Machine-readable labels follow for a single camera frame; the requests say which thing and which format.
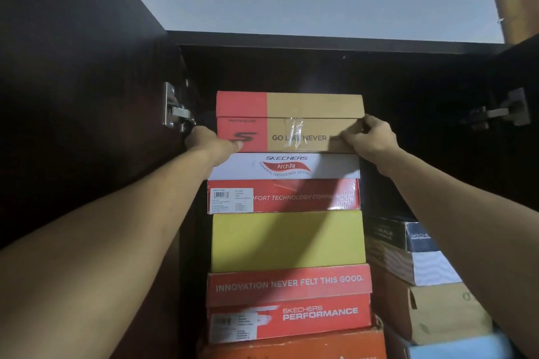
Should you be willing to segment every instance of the forearm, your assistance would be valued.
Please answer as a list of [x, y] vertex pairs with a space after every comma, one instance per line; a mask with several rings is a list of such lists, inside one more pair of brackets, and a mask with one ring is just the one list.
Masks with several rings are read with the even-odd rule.
[[468, 288], [534, 357], [539, 213], [450, 177], [400, 149], [386, 174]]
[[188, 151], [2, 250], [2, 355], [109, 357], [211, 167]]

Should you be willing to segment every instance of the cabinet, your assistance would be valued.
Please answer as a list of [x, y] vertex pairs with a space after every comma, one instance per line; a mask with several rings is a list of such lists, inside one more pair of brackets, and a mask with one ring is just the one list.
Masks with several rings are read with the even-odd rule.
[[[407, 151], [539, 210], [537, 36], [509, 48], [166, 32], [140, 0], [0, 0], [0, 11], [2, 247], [183, 150], [163, 125], [164, 82], [210, 126], [217, 90], [362, 94]], [[462, 124], [519, 88], [529, 124]], [[361, 196], [366, 211], [410, 213], [367, 162]], [[190, 357], [210, 244], [202, 188], [115, 357]]]

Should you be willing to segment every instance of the white label sticker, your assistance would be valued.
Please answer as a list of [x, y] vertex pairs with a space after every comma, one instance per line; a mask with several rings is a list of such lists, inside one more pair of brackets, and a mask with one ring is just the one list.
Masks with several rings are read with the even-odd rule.
[[210, 190], [210, 214], [253, 213], [253, 188], [226, 188]]
[[257, 338], [258, 313], [213, 314], [210, 343], [253, 341]]

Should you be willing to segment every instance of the cabinet hinge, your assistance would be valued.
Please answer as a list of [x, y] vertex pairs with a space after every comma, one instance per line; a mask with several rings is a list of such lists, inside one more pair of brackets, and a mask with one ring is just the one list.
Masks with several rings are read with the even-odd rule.
[[186, 132], [196, 125], [195, 118], [190, 110], [178, 102], [175, 96], [175, 88], [171, 83], [164, 83], [165, 116], [163, 124], [169, 128], [177, 127], [180, 132]]
[[517, 88], [509, 91], [507, 99], [499, 108], [488, 110], [486, 106], [482, 106], [471, 110], [468, 117], [461, 120], [461, 124], [470, 125], [473, 131], [485, 131], [490, 127], [489, 120], [494, 118], [501, 118], [515, 126], [528, 125], [530, 113], [524, 89]]

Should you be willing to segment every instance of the white wavy patterned box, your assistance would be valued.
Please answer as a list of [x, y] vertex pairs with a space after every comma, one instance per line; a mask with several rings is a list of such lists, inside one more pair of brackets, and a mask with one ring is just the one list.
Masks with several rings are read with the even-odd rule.
[[365, 248], [369, 264], [385, 268], [410, 284], [423, 286], [462, 282], [441, 251], [409, 253], [367, 236]]

